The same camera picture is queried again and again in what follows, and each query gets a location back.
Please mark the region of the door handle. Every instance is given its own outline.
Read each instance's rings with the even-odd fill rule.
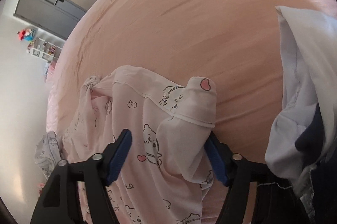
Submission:
[[[63,3],[63,2],[64,2],[64,0],[56,0],[56,2],[55,2],[55,4],[54,4],[54,6],[56,6],[58,2],[61,2],[61,3]]]

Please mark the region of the gray door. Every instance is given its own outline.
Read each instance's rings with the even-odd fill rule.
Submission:
[[[79,19],[47,0],[20,0],[16,16],[66,40]]]

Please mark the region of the blue gripper pad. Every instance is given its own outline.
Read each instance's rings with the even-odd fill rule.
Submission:
[[[211,138],[207,139],[204,148],[211,162],[216,179],[221,181],[225,186],[228,186],[229,179],[227,176],[226,165]]]
[[[122,169],[126,156],[129,153],[132,144],[132,135],[128,130],[124,136],[124,139],[119,144],[113,158],[109,163],[109,173],[107,174],[107,185],[111,185],[112,182],[116,181],[119,173]]]

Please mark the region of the gray printed cloth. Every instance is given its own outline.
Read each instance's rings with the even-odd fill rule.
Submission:
[[[34,160],[46,179],[50,177],[56,164],[61,160],[61,145],[54,131],[45,134],[36,145]]]

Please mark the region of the bed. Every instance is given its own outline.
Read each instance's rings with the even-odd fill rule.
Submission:
[[[216,136],[233,152],[264,162],[282,102],[278,5],[337,16],[335,0],[98,0],[63,47],[47,131],[62,135],[69,126],[87,77],[132,65],[180,85],[192,76],[211,78]],[[216,182],[204,199],[203,223],[215,223],[225,193]],[[247,223],[253,202],[252,195]]]

